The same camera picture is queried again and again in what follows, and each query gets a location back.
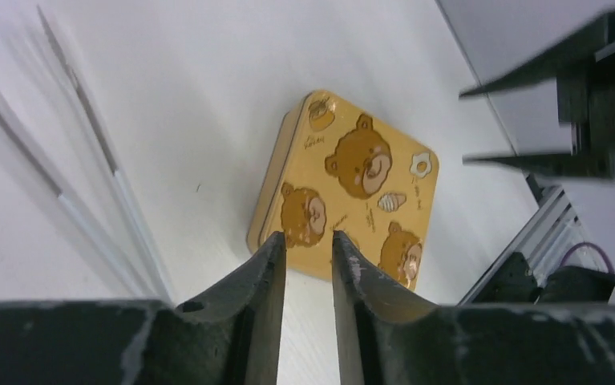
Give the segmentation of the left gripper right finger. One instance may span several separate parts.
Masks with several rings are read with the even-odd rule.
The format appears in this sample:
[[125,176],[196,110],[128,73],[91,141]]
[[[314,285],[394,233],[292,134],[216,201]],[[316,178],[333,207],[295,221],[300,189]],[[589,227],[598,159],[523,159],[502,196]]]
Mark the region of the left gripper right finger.
[[439,306],[332,243],[344,384],[615,384],[615,306]]

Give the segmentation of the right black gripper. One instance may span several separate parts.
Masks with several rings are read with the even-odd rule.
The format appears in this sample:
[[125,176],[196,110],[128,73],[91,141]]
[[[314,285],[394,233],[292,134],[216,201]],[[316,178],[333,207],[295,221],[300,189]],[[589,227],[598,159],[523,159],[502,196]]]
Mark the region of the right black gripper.
[[555,76],[558,120],[571,126],[572,153],[464,156],[463,162],[500,164],[548,177],[615,179],[615,7],[459,96],[529,87]]

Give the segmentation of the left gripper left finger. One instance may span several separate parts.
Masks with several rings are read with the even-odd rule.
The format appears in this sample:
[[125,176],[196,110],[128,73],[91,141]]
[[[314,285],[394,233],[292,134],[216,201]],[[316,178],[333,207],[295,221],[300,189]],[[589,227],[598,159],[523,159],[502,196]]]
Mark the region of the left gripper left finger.
[[171,306],[153,299],[0,302],[0,384],[274,384],[286,248]]

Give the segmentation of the steel serving tongs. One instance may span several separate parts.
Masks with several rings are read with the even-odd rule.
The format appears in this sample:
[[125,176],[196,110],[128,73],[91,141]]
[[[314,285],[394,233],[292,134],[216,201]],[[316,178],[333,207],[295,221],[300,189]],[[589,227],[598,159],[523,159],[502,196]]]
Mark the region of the steel serving tongs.
[[0,299],[174,296],[47,4],[0,1]]

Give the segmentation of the silver box lid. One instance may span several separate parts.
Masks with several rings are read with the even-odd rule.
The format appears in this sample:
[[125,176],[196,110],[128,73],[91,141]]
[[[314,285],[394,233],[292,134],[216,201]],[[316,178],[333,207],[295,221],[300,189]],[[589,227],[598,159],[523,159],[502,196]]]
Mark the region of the silver box lid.
[[327,281],[341,231],[413,290],[438,176],[429,147],[333,92],[312,91],[282,120],[247,246],[283,233],[288,267]]

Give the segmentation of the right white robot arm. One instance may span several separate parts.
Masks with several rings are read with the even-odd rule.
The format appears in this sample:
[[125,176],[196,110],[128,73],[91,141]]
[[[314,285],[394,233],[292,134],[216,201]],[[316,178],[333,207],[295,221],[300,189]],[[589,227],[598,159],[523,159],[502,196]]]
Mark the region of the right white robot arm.
[[[533,87],[548,79],[556,83],[558,120],[572,129],[572,149],[469,156],[466,162],[504,165],[530,176],[615,181],[615,7],[509,72],[463,91],[462,97]],[[571,216],[560,188],[545,193],[539,210],[463,303],[607,302],[615,288],[611,265],[603,271],[571,265],[574,248],[553,251],[545,244]]]

